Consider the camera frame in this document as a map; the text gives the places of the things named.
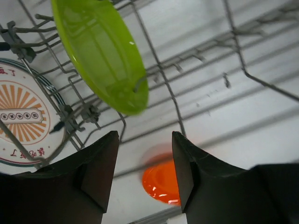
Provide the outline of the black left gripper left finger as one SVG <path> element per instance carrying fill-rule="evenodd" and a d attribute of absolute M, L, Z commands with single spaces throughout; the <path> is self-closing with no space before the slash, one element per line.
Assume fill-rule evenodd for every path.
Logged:
<path fill-rule="evenodd" d="M 36 172 L 1 174 L 1 223 L 101 223 L 108 207 L 118 149 L 118 132 L 111 131 Z"/>

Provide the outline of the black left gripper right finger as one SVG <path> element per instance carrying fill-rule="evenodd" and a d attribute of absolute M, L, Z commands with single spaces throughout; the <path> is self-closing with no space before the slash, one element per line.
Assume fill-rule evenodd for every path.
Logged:
<path fill-rule="evenodd" d="M 296 224 L 299 166 L 228 164 L 172 133 L 181 210 L 190 224 Z"/>

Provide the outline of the orange plastic plate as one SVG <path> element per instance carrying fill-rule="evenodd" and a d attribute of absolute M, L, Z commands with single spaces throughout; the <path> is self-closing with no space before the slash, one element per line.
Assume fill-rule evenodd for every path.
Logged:
<path fill-rule="evenodd" d="M 141 163 L 148 164 L 163 158 L 172 158 L 172 144 L 160 143 L 149 148 Z M 152 198 L 169 205 L 180 206 L 178 183 L 173 159 L 147 168 L 140 175 L 144 190 Z"/>

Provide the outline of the white plate orange sunburst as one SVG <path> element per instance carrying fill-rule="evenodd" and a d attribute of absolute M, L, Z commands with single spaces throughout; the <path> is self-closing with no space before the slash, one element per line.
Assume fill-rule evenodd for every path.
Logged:
<path fill-rule="evenodd" d="M 65 130 L 50 133 L 60 121 L 54 106 L 34 78 L 18 62 L 0 61 L 0 119 L 31 157 L 49 158 L 63 142 Z"/>

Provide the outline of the green plastic plate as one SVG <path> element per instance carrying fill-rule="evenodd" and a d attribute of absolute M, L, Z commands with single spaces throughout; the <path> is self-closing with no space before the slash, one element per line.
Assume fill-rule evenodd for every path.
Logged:
<path fill-rule="evenodd" d="M 108 0 L 54 0 L 54 22 L 75 69 L 106 104 L 126 115 L 148 104 L 146 70 L 137 45 Z"/>

